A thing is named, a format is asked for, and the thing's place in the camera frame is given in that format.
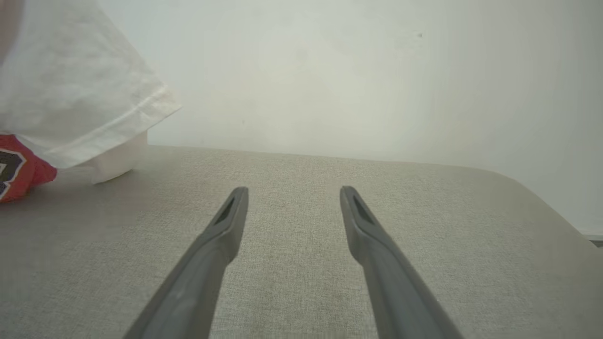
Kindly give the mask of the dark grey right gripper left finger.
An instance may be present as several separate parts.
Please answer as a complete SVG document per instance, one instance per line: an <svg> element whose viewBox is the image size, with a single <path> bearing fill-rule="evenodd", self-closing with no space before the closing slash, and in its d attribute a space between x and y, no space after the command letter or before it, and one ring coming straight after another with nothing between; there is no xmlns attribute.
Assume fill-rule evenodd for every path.
<svg viewBox="0 0 603 339"><path fill-rule="evenodd" d="M126 332L126 339L207 339L228 265L243 238L249 191L233 189Z"/></svg>

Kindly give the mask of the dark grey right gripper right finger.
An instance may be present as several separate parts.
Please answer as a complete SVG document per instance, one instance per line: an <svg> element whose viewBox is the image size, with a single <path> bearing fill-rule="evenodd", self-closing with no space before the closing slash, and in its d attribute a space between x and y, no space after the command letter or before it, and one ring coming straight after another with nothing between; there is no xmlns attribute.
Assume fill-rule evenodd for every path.
<svg viewBox="0 0 603 339"><path fill-rule="evenodd" d="M460 339L462 334L358 191L340 190L351 255L362 266L381 339Z"/></svg>

